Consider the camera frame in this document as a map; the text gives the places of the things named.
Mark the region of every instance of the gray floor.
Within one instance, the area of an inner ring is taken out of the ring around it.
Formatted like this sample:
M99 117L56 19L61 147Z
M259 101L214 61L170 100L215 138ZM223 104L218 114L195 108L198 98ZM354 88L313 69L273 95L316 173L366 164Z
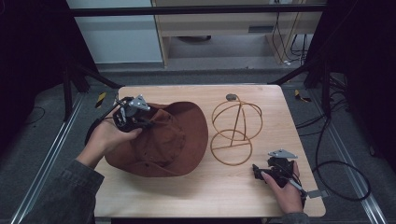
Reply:
M172 85L172 84L216 84L216 83L267 83L286 75L299 66L277 64L263 36L212 36L206 42L172 40L170 61L166 68L139 67L131 72L114 73L106 71L104 76L125 85ZM316 100L320 88L305 90L302 86L304 74L294 78L283 86L285 98L296 124L312 119L321 114ZM83 140L93 120L101 116L112 104L115 90L104 86L96 80L89 79L92 88L89 93L75 94L81 97L80 112L76 117L61 150L48 173L48 180L59 174L62 168L77 156L83 147ZM51 148L51 145L63 125L64 105L62 86L43 91L36 97L36 108L29 118L37 122L26 125L19 136L14 139L12 154L1 161L0 170L0 219L10 219L20 206L35 175ZM299 90L303 97L309 97L311 103L297 100L294 91ZM98 94L106 91L107 98L100 109L95 109ZM342 100L342 95L334 95L334 101ZM388 164L370 156L369 146L352 115L341 105L332 113L331 126L323 135L319 147L319 160L342 160L352 162L365 175L372 186L372 194L363 202L349 202L333 193L324 199L327 213L321 218L312 218L312 223L396 223L395 204L396 175ZM306 128L298 129L299 134L320 131L324 119ZM305 153L311 167L315 167L315 152L318 134L301 136ZM349 172L343 166L329 165L320 170L326 182L337 191L350 197L360 197L356 191L364 188L359 176ZM320 189L326 189L318 176ZM370 215L370 209L385 220L375 220L378 216Z

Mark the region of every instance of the aluminum rail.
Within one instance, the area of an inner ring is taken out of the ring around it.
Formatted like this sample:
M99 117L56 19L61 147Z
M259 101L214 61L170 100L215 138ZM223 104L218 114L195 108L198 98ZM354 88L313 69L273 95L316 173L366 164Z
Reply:
M21 205L19 206L17 211L12 216L11 222L10 222L11 224L20 223L22 221L22 219L26 216L26 214L32 209L33 205L35 204L35 201L36 201L38 195L40 194L42 188L44 187L44 184L45 184L47 177L50 173L52 165L53 165L53 163L55 163L56 158L58 157L58 154L61 151L62 146L64 145L64 141L65 141L73 123L76 120L77 114L78 114L79 110L81 109L84 97L85 97L84 93L78 93L77 99L73 106L74 112L72 113L69 120L64 122L60 131L58 132L55 140L52 143L52 146L49 149L46 159L44 159L40 169L37 172L37 175L35 176L35 180L33 181L32 185L30 186L27 193L25 194L25 197L23 198Z
M313 102L315 103L319 112L323 113L323 110L319 103L318 93L311 90L308 90L308 92L311 96L313 96L312 97ZM337 129L335 128L333 123L329 124L328 132L334 144L335 151L337 152L337 155L339 156L340 160L356 167L355 162L350 156L347 147L344 145L343 140L341 139L341 136L337 132ZM349 181L351 182L357 195L363 196L364 193L367 192L367 186L363 177L349 168L346 168L346 174L348 175ZM367 217L370 219L371 223L373 224L388 223L373 193L370 194L370 196L367 199L361 201L361 205L364 211L366 212Z
M190 7L113 7L113 8L71 8L54 10L44 8L51 16L107 17L142 15L217 14L217 13L259 13L259 12L317 12L328 10L327 4L285 4L285 5L231 5Z

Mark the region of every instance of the brown cowboy hat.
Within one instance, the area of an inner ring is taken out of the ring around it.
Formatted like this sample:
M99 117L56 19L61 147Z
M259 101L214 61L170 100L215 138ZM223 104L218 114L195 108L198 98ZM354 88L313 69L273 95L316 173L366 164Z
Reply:
M186 175L205 154L208 130L201 108L191 102L148 104L154 123L130 142L106 155L108 164L134 175Z

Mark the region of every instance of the metal bracket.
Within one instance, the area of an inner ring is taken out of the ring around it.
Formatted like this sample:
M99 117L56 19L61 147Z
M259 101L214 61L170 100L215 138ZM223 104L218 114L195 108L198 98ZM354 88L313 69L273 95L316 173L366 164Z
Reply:
M138 95L136 98L134 98L130 103L130 106L134 106L138 109L142 109L142 110L146 110L149 111L150 107L148 106L148 104L146 103L145 99L143 99L143 95L140 94Z
M318 189L308 191L307 194L308 194L308 197L311 198L311 199L312 198L317 198L317 197L327 198L327 197L330 196L330 194L329 194L329 192L327 190L320 191Z
M287 150L281 148L278 151L273 151L273 152L269 152L268 155L272 156L272 157L276 157L276 158L291 158L291 159L297 159L298 156L288 152Z

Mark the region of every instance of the wire frame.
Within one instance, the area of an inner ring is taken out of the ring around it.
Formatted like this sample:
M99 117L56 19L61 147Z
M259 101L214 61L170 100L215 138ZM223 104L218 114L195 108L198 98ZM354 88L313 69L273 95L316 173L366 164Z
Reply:
M231 104L231 103L235 103L235 104L229 105L229 106L225 107L224 109L222 109L222 110L216 115L216 111L217 111L222 105ZM261 124L260 124L260 129L259 129L256 133L254 133L253 135L251 135L251 136L248 136L248 135L247 135L248 126L247 126L247 117L246 117L246 111L245 111L244 106L250 106L251 108L253 108L253 109L257 112L257 114L258 114L258 116L259 116L259 118L260 118L260 122L261 122ZM227 110L229 110L229 109L231 109L231 108L234 108L234 107L237 107L238 110L237 110L235 122L234 122L234 124L233 124L233 128L232 128L232 129L219 130L219 128L216 126L216 120L217 120L217 119L219 118L219 116L220 116L221 114L223 114L225 111L227 111ZM242 118L243 118L243 130L242 130L242 131L239 131L239 130L237 130L237 125L238 125L239 117L240 117L241 115L242 115ZM215 128L215 130L216 130L216 132L217 132L217 133L212 137L212 140L211 140L211 142L210 142L210 149L211 149L211 152L212 152L213 156L214 156L218 161L220 161L220 162L223 163L223 164L226 164L226 165L233 165L233 166L235 166L235 165L240 165L240 164L245 163L245 162L251 157L251 154L252 154L252 152L253 152L253 145L251 144L250 139L256 137L256 136L260 133L260 131L262 130L262 110L261 110L257 105L250 104L250 103L247 103L247 102L243 102L243 101L241 101L241 100L239 99L238 96L236 96L236 100L235 100L235 101L226 101L226 102L223 102L223 103L219 104L218 106L216 106L216 108L213 110L213 113L212 113L212 124L213 124L213 127ZM237 135L241 135L242 138L236 138L236 136L235 136L236 133L237 133ZM225 139L228 139L229 142L230 142L230 145L228 145L228 146L223 146L223 147L214 147L215 139L216 139L217 137L219 137L219 136L222 136L222 137L224 137ZM215 153L215 151L216 151L216 150L219 150L219 149L225 149L225 150L227 150L227 149L230 149L230 148L232 148L232 147L242 147L242 146L248 146L248 147L249 147L249 153L248 153L248 155L247 155L244 159L242 159L241 161L238 161L238 162L227 162L227 161L224 161L224 160L222 160L222 159Z

